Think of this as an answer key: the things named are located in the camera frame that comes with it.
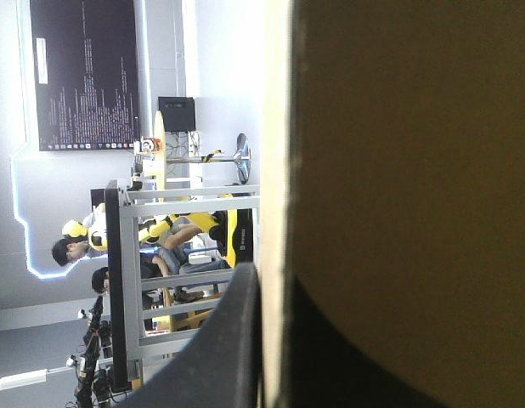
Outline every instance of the led light strip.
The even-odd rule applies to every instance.
[[[51,272],[51,273],[45,273],[42,271],[36,270],[34,266],[32,265],[32,257],[31,257],[31,240],[30,240],[30,225],[20,216],[19,211],[19,190],[17,187],[17,178],[15,170],[14,170],[14,161],[15,157],[19,154],[15,153],[10,157],[10,173],[11,173],[11,186],[12,186],[12,195],[14,200],[14,218],[23,226],[23,229],[25,231],[25,252],[26,252],[26,268],[29,270],[31,274],[36,276],[38,279],[46,280],[46,279],[54,279],[54,278],[63,278],[68,275],[68,273],[81,261],[88,260],[89,258],[82,258],[78,259],[74,263],[70,264],[67,269],[61,271],[61,272]],[[102,255],[98,258],[107,258],[107,255]]]

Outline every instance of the yellow helmet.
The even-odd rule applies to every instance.
[[[82,238],[83,240],[86,240],[87,232],[87,227],[75,219],[71,219],[64,227],[62,227],[62,235],[73,239]]]

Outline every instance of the small monitor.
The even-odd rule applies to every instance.
[[[178,96],[160,96],[159,111],[166,132],[192,132],[195,125],[195,100]]]

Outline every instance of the metal frame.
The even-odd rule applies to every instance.
[[[205,198],[227,193],[252,193],[256,195]],[[127,376],[127,366],[145,357],[180,351],[196,334],[197,330],[177,331],[166,335],[145,336],[144,319],[175,315],[187,311],[213,308],[218,299],[173,305],[156,310],[142,310],[142,291],[159,287],[175,287],[204,284],[212,281],[229,281],[231,269],[199,272],[142,280],[139,262],[138,218],[169,213],[200,213],[229,209],[253,210],[257,220],[259,208],[258,185],[231,185],[200,189],[127,191],[116,181],[106,189],[106,223],[108,235],[108,262],[110,267],[110,304],[114,345],[114,372],[119,367],[121,381]],[[108,199],[114,195],[116,200]],[[138,203],[138,200],[197,196],[190,201],[166,201]],[[257,259],[258,226],[253,225],[253,250]]]

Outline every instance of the dark panel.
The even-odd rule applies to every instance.
[[[160,96],[159,111],[162,113],[167,132],[191,132],[196,130],[195,100],[193,98]]]
[[[133,0],[31,0],[31,25],[40,150],[131,149],[138,139]]]
[[[127,375],[127,344],[123,308],[123,275],[121,231],[119,228],[119,190],[113,180],[104,192],[106,206],[106,236],[108,239],[108,270],[110,274],[110,311],[113,343],[114,384],[117,390],[130,389]]]

